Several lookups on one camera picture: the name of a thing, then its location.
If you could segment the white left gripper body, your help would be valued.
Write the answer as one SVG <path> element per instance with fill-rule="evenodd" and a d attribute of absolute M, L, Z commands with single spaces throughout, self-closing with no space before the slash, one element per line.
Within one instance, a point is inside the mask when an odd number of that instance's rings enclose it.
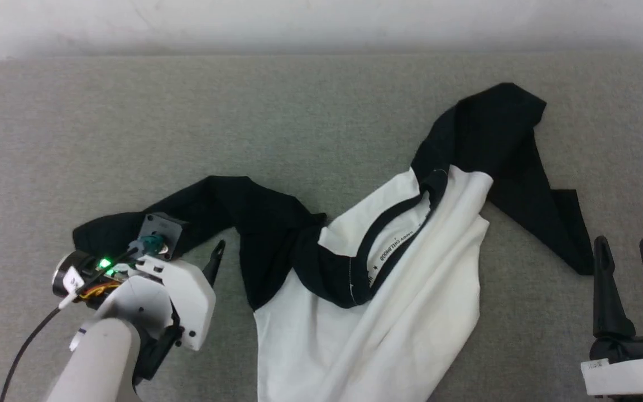
<path fill-rule="evenodd" d="M 173 347 L 200 351 L 216 295 L 203 270 L 183 260 L 140 258 L 132 276 L 132 323 L 142 335 L 133 381 L 151 381 Z"/>

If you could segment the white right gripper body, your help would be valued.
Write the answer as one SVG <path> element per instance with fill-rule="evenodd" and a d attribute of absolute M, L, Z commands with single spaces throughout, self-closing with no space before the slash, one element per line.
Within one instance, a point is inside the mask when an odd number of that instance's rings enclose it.
<path fill-rule="evenodd" d="M 600 337 L 580 371 L 589 396 L 643 399 L 643 337 Z"/>

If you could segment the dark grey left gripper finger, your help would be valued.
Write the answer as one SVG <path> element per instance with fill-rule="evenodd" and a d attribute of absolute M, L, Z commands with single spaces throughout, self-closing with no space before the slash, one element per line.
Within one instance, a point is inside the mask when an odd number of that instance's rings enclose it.
<path fill-rule="evenodd" d="M 203 275 L 207 279 L 210 286 L 216 283 L 219 268 L 224 256 L 225 240 L 219 240 L 216 247 L 213 249 L 209 261 L 203 269 Z"/>

